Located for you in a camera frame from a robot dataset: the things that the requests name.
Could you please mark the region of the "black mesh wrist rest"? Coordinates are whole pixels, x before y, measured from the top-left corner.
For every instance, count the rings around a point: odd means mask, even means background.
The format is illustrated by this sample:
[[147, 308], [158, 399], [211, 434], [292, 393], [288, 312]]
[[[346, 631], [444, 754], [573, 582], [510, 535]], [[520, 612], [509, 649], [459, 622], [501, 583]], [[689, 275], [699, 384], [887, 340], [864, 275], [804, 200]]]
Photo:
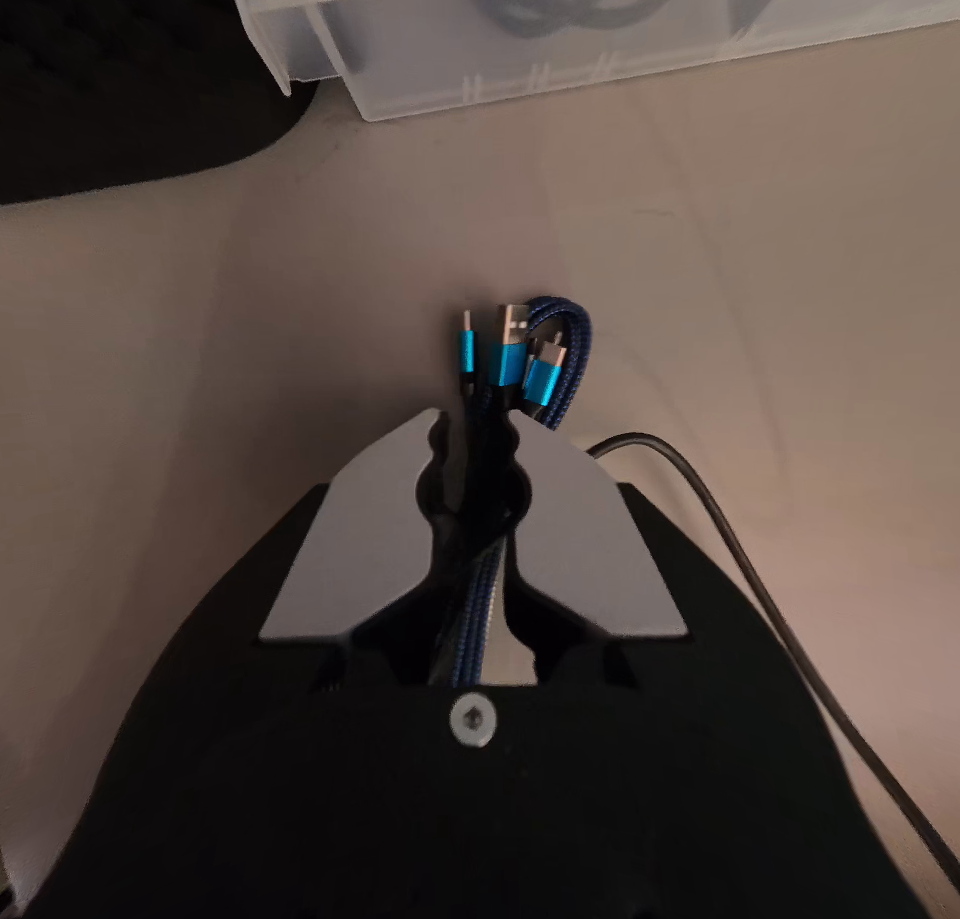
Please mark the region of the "black mesh wrist rest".
[[234, 0], [1, 0], [1, 201], [217, 169], [305, 114]]

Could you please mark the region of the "clear plastic bin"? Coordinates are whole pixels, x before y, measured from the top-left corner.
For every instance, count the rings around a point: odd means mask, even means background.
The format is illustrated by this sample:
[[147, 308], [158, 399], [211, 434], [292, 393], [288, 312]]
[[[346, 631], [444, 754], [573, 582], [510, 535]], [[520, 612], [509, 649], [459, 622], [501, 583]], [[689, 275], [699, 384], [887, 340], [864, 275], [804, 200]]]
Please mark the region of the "clear plastic bin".
[[339, 77], [366, 121], [929, 25], [959, 0], [234, 0], [286, 95]]

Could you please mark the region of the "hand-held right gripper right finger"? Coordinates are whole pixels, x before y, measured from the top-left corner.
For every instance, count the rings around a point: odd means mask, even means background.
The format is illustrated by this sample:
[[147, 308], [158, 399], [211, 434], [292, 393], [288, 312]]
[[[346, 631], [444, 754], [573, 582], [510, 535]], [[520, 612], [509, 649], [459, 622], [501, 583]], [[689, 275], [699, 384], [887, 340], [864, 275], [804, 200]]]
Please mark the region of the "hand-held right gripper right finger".
[[522, 412], [508, 422], [526, 509], [511, 534], [505, 612], [534, 660], [560, 661], [593, 643], [689, 637], [617, 481]]

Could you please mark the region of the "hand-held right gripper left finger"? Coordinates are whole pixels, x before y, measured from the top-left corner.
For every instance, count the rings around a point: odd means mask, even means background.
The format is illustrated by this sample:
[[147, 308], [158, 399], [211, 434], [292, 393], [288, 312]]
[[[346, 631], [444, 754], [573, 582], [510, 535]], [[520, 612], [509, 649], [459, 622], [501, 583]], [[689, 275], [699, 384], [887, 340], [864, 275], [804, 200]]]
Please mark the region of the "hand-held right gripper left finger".
[[261, 627], [261, 643], [348, 640], [426, 583], [449, 518], [449, 436], [449, 415], [428, 408], [337, 472]]

